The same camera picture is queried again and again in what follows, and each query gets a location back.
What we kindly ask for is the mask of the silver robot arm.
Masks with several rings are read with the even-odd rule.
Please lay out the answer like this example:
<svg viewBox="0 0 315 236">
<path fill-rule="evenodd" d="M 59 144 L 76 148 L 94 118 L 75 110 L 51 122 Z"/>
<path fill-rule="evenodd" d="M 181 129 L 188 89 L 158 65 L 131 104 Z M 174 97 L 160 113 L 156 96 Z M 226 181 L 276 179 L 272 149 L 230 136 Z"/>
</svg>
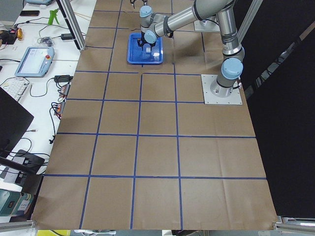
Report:
<svg viewBox="0 0 315 236">
<path fill-rule="evenodd" d="M 141 35 L 139 47 L 155 46 L 158 38 L 172 37 L 174 31 L 194 24 L 197 32 L 218 32 L 222 41 L 223 62 L 217 78 L 211 83 L 213 95 L 229 97 L 243 72 L 245 50 L 238 39 L 232 0 L 195 0 L 190 7 L 171 16 L 153 12 L 147 1 L 140 8 Z"/>
</svg>

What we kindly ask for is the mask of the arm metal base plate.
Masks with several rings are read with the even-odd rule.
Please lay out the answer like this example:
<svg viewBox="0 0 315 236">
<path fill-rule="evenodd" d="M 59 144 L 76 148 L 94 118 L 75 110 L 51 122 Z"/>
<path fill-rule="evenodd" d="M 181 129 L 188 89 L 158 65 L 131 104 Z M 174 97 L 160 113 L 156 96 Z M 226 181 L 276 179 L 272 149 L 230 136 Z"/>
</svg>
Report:
<svg viewBox="0 0 315 236">
<path fill-rule="evenodd" d="M 202 74 L 202 90 L 206 105 L 242 105 L 240 88 L 237 81 L 230 88 L 223 88 L 217 83 L 217 75 Z"/>
<path fill-rule="evenodd" d="M 195 21 L 194 23 L 195 32 L 213 32 L 220 33 L 219 26 L 212 21 Z"/>
</svg>

